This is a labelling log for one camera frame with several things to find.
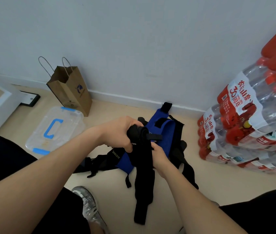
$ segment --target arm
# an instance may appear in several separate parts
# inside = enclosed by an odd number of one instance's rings
[[[123,117],[90,128],[49,155],[0,181],[0,233],[30,233],[50,208],[75,168],[95,147],[132,151],[126,136],[140,122]]]
[[[152,142],[152,147],[153,166],[167,181],[187,233],[246,233],[191,185],[168,160],[160,146]]]

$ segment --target blue logo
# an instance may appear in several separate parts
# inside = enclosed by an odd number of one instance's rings
[[[80,94],[80,93],[81,93],[80,90],[83,89],[83,86],[81,86],[81,85],[79,84],[79,85],[76,87],[76,89],[77,89],[78,93]]]

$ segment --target harness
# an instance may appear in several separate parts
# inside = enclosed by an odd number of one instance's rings
[[[134,221],[138,224],[145,224],[148,205],[153,201],[155,172],[152,162],[152,140],[155,140],[163,148],[166,156],[176,168],[179,168],[181,163],[184,164],[182,174],[198,189],[198,185],[195,183],[194,170],[184,158],[184,150],[187,147],[187,143],[181,140],[184,124],[168,114],[171,106],[171,103],[165,102],[149,122],[146,122],[142,117],[138,118],[145,126],[143,127],[144,130],[147,130],[149,133],[148,135],[144,135],[143,138],[132,141],[131,137],[133,133],[130,133],[130,131],[133,129],[132,131],[135,133],[137,127],[133,128],[132,126],[128,130],[127,135],[131,139],[131,142],[134,143],[132,153],[126,153],[123,148],[114,148],[105,155],[98,155],[93,159],[89,157],[85,158],[74,171],[74,173],[91,171],[91,175],[88,176],[90,178],[95,176],[99,170],[107,171],[119,168],[127,173],[125,183],[127,188],[130,188],[129,173],[136,167],[135,197],[137,203]]]

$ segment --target person's left hand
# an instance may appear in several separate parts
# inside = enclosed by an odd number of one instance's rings
[[[101,133],[101,144],[113,148],[124,148],[126,152],[131,153],[133,151],[133,145],[126,133],[134,124],[137,126],[143,126],[141,122],[129,116],[120,117],[97,126]]]

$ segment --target forearm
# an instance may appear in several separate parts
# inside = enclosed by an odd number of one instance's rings
[[[0,181],[0,233],[32,232],[99,137],[91,128]]]
[[[192,186],[171,163],[163,169],[187,233],[246,233]]]

